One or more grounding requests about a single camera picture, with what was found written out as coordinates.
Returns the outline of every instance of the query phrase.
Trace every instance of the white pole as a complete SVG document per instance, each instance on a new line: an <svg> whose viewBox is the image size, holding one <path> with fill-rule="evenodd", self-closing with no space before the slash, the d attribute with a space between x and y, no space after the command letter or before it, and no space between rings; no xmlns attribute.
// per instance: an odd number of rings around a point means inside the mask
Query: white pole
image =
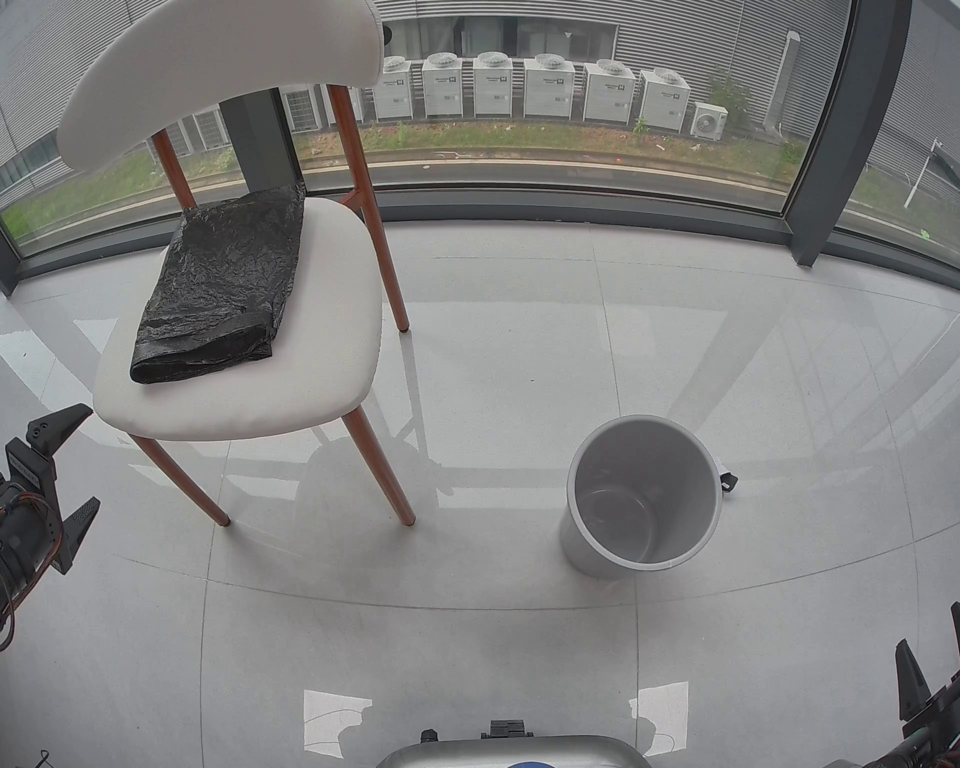
<svg viewBox="0 0 960 768"><path fill-rule="evenodd" d="M937 145L939 143L940 143L939 139L933 139L933 143L930 145L931 153L937 148ZM929 164L930 164L930 155L928 154L926 156L926 160L924 160L924 167L920 169L920 175L917 176L917 183L913 185L913 189L910 190L910 194L906 196L906 203L903 204L904 208L910 205L910 201L913 200L913 196L917 194L917 187L920 186L920 179L924 177L924 173L926 172L926 166Z"/></svg>

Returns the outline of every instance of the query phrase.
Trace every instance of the white cushion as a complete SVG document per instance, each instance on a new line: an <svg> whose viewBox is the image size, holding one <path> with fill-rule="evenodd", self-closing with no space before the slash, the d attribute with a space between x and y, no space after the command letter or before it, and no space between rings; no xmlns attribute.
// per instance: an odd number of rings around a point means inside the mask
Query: white cushion
<svg viewBox="0 0 960 768"><path fill-rule="evenodd" d="M367 228L345 206L305 201L294 289L265 360L184 381L131 381L161 264L134 290L100 360L93 408L106 423L158 440L242 440L338 419L367 396L380 351L380 273Z"/></svg>
<svg viewBox="0 0 960 768"><path fill-rule="evenodd" d="M94 170L234 96L282 85L373 85L382 63L372 0L166 0L81 77L57 146L71 168Z"/></svg>

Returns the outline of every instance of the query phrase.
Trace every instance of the chair seat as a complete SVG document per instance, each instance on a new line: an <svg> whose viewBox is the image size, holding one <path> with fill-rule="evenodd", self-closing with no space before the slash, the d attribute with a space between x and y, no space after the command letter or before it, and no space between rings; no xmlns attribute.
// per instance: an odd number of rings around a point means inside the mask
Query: chair seat
<svg viewBox="0 0 960 768"><path fill-rule="evenodd" d="M297 276L272 357L137 384L133 343L165 255L136 287L100 360L93 408L106 423L156 440L243 440L338 419L367 396L380 350L380 274L366 227L345 206L305 201Z"/></svg>

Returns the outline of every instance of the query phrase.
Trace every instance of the tile floor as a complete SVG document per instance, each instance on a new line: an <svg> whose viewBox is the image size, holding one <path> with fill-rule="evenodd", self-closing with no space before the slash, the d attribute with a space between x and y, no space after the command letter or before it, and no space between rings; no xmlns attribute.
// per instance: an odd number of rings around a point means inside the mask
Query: tile floor
<svg viewBox="0 0 960 768"><path fill-rule="evenodd" d="M95 418L58 454L103 501L0 657L0 765L375 766L492 718L623 739L654 768L818 768L897 743L893 651L958 665L960 294L831 258L647 230L389 228L412 321L365 403L419 520L339 423L175 457L213 524ZM0 437L90 400L154 253L0 300ZM708 546L608 584L556 529L619 414L735 473Z"/></svg>

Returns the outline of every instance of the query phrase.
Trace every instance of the gray trash can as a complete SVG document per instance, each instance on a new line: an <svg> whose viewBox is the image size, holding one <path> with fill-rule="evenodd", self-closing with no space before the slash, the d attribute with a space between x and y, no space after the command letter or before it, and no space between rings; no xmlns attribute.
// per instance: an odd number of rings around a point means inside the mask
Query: gray trash can
<svg viewBox="0 0 960 768"><path fill-rule="evenodd" d="M689 431L624 416L594 430L573 457L560 540L588 576L663 570L703 549L722 503L716 465Z"/></svg>

